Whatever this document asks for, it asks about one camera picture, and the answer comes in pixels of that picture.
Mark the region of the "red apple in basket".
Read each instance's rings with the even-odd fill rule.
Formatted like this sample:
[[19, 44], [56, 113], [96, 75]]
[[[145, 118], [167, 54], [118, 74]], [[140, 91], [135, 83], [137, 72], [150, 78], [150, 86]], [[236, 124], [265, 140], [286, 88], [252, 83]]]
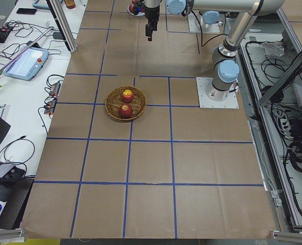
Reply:
[[121, 118], [124, 118], [124, 119], [131, 118], [132, 114], [133, 114], [133, 109], [128, 104], [122, 104], [119, 107], [119, 114], [120, 114]]

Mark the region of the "red apple with yellow top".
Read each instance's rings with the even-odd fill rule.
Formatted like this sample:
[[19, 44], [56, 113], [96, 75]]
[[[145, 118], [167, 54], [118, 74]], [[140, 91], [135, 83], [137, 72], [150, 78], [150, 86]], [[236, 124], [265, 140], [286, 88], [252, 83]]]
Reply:
[[127, 89], [122, 93], [121, 99], [125, 103], [130, 103], [134, 99], [134, 94], [131, 90]]

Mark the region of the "green handled reacher stick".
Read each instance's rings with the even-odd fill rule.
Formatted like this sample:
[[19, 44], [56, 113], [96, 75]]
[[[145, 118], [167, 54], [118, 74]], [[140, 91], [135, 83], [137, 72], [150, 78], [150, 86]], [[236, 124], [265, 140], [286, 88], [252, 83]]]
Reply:
[[35, 40], [33, 40], [29, 45], [27, 45], [27, 47], [25, 47], [24, 49], [22, 49], [13, 59], [11, 59], [7, 64], [5, 64], [1, 69], [0, 69], [0, 76], [2, 75], [3, 71], [9, 66], [11, 65], [13, 62], [17, 61], [22, 54], [24, 54], [26, 52], [26, 50], [28, 50], [30, 47], [32, 47], [36, 42], [38, 42], [42, 37], [44, 37], [48, 32], [52, 31], [54, 27], [49, 27], [47, 28], [46, 31], [44, 31], [40, 36], [38, 36]]

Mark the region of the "red apple on plate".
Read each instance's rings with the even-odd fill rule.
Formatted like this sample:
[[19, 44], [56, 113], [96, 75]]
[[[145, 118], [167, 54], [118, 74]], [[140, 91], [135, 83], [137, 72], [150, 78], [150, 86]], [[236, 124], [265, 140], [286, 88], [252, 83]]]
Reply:
[[137, 7], [135, 7], [135, 4], [134, 3], [131, 3], [130, 5], [129, 5], [129, 12], [132, 14], [132, 15], [138, 15], [138, 13], [139, 13], [139, 10], [138, 10], [138, 8]]

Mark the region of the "brown paper table cover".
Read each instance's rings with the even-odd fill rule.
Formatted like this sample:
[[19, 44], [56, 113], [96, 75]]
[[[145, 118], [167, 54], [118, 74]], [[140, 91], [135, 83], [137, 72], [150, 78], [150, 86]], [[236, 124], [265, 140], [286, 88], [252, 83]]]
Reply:
[[[275, 228], [242, 107], [201, 109], [213, 74], [187, 20], [161, 12], [149, 42], [128, 1], [89, 1], [23, 217], [29, 238], [266, 239]], [[112, 119], [117, 87], [146, 96]]]

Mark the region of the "aluminium frame post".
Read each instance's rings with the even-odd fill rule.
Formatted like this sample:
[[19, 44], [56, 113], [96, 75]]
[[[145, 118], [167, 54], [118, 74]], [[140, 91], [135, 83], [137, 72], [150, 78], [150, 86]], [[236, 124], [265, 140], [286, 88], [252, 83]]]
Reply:
[[72, 31], [61, 4], [57, 0], [46, 0], [46, 2], [56, 22], [59, 32], [62, 35], [62, 39], [64, 40], [67, 49], [71, 53], [76, 52], [78, 50], [78, 46], [76, 40], [73, 37]]

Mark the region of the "light blue plate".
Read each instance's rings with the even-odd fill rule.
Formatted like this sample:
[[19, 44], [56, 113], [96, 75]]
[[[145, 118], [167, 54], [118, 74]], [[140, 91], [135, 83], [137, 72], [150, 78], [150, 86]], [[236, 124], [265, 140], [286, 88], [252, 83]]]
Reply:
[[135, 17], [141, 17], [145, 15], [145, 13], [142, 12], [142, 9], [134, 7], [133, 4], [128, 5], [128, 13]]

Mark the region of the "woven wicker basket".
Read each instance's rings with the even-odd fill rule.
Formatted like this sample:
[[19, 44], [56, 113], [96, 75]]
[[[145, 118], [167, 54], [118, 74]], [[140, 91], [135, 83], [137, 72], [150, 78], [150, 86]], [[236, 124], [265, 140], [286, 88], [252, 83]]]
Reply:
[[[121, 95], [125, 90], [131, 90], [134, 94], [134, 99], [130, 103], [125, 103], [121, 99]], [[119, 114], [119, 107], [122, 104], [128, 104], [133, 109], [133, 114], [131, 118], [121, 118]], [[129, 122], [137, 119], [142, 115], [146, 108], [146, 96], [142, 90], [134, 86], [121, 86], [112, 90], [106, 97], [105, 107], [108, 114], [112, 117], [113, 120], [118, 122]]]

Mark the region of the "blue teach pendant tablet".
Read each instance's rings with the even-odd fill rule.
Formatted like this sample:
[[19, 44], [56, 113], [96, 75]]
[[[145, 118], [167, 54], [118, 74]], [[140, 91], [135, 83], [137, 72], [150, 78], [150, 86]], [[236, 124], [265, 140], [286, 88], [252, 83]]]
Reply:
[[34, 78], [49, 57], [49, 51], [43, 48], [27, 49], [15, 62], [8, 66], [3, 75], [30, 81]]

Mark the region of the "black smartphone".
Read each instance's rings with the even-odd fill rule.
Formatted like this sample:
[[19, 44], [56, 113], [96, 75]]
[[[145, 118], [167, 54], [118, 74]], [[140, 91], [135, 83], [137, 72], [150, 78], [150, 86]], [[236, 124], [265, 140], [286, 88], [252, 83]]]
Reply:
[[37, 12], [35, 8], [18, 8], [16, 13], [23, 15], [34, 15]]

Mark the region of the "white power strip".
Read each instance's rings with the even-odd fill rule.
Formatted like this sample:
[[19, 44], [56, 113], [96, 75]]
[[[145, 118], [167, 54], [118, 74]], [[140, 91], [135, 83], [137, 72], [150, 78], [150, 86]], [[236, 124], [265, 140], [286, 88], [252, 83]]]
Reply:
[[282, 114], [279, 116], [278, 124], [279, 124], [280, 132], [283, 134], [283, 136], [288, 140], [292, 140], [293, 137], [291, 136], [290, 133], [291, 126], [289, 124], [289, 120], [286, 114]]

